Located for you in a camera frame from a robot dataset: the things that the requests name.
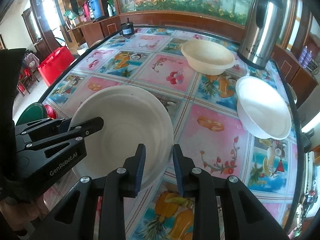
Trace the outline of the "red gift bag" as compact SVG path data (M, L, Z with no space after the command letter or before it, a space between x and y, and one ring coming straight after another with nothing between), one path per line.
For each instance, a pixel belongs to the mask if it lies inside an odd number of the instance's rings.
M73 61L74 57L69 49L66 46L59 47L40 63L38 70L49 87Z

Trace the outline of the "dark green plastic bowl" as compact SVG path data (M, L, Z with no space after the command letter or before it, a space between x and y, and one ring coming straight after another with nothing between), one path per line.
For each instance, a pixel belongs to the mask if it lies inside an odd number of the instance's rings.
M30 104L21 114L16 122L17 125L26 124L32 121L47 118L47 111L43 104L34 102Z

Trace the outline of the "large white foam bowl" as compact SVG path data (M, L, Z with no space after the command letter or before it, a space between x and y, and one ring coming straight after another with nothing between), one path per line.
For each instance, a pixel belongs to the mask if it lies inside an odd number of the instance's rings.
M281 95L265 81L241 77L235 85L236 110L243 127L259 139L283 140L291 131L291 114Z

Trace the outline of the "colourful fruit pattern tablecloth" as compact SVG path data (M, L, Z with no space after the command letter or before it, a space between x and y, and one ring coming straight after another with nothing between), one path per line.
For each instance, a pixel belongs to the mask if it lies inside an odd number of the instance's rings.
M294 129L284 140L258 139L242 126L237 112L236 82L257 77L286 97L274 63L256 70L238 60L219 76L193 70L181 53L189 40L207 40L236 52L217 36L172 28L140 27L130 37L113 35L74 66L43 102L58 116L70 118L94 93L131 85L152 93L166 108L174 141L183 154L212 176L240 178L281 226L288 217L296 187L297 139Z

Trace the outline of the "stainless steel thermos jug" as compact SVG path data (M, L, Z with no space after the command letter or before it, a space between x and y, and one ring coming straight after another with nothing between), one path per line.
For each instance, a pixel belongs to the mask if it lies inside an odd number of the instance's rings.
M265 69L279 37L283 20L282 0L252 0L245 32L237 51L247 65Z

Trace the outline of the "white spray bottle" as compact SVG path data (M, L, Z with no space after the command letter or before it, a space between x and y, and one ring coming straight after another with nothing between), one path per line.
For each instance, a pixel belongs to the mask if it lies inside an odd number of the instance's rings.
M113 9L112 9L112 6L110 4L107 5L107 10L108 10L108 15L110 17L113 16Z

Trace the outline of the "small white foam bowl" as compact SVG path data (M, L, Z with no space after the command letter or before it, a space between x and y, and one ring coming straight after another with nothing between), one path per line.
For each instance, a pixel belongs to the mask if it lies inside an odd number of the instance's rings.
M174 134L163 104L150 92L134 86L113 86L86 99L74 113L71 126L101 117L103 128L85 138L87 155L73 167L77 177L108 175L146 148L141 189L162 176L169 163Z

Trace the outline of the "cream ribbed plastic bowl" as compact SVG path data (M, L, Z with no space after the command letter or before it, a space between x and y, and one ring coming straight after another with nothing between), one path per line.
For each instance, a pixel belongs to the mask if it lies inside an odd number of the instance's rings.
M206 40L189 40L181 45L181 53L191 68L204 75L220 75L238 62L224 46Z

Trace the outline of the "purple bottle right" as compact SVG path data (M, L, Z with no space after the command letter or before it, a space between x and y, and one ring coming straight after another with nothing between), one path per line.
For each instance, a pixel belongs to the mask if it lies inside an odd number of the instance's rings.
M308 66L308 64L310 63L311 59L312 59L312 51L308 50L306 53L306 56L304 57L304 60L302 62L302 67L306 68Z

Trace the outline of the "purple bottle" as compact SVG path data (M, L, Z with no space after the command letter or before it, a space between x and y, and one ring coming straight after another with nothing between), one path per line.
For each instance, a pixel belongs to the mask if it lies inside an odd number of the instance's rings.
M299 62L300 64L303 63L303 61L304 61L304 59L305 59L305 57L306 57L307 52L308 52L308 48L307 48L307 46L304 46L304 47L302 48L302 51L300 52L300 55L299 55L299 58L298 58L298 62Z
M304 60L302 62L302 67L306 68L308 66L308 64L310 63L311 59L312 59L312 51L308 50L306 53L306 56L304 57Z

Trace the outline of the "pink thermos flask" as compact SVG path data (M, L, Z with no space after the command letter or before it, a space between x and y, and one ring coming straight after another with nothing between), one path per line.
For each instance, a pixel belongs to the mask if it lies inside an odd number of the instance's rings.
M84 10L84 16L85 16L84 21L90 21L91 20L90 12L86 2L83 4L82 8Z

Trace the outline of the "blue thermos flask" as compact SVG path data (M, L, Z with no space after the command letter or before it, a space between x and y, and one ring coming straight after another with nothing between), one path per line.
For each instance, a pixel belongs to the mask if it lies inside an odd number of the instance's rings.
M90 7L93 11L94 19L97 20L97 19L101 18L102 12L100 9L99 1L98 0L89 0L89 4L90 4Z

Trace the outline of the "red scalloped glass plate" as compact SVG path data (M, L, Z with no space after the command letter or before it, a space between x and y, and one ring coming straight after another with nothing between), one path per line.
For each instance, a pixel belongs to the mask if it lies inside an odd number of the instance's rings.
M53 109L53 107L51 105L44 105L47 116L50 117L51 119L57 119L58 115L55 111L55 109Z

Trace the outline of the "purple bottle left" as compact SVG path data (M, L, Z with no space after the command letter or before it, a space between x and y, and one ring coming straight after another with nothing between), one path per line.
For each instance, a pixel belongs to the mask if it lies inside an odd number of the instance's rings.
M307 52L308 52L308 48L307 48L307 46L304 46L304 47L302 48L302 51L300 52L300 55L299 55L299 58L298 58L298 62L299 62L300 64L303 63L303 61L304 61L304 59L305 59L305 57L306 57Z

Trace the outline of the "small black electric motor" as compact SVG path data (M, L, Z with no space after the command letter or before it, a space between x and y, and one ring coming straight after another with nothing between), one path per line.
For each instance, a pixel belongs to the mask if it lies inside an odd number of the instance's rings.
M121 35L125 37L131 36L135 33L133 23L129 20L129 18L127 18L126 22L122 23L120 27L121 27Z

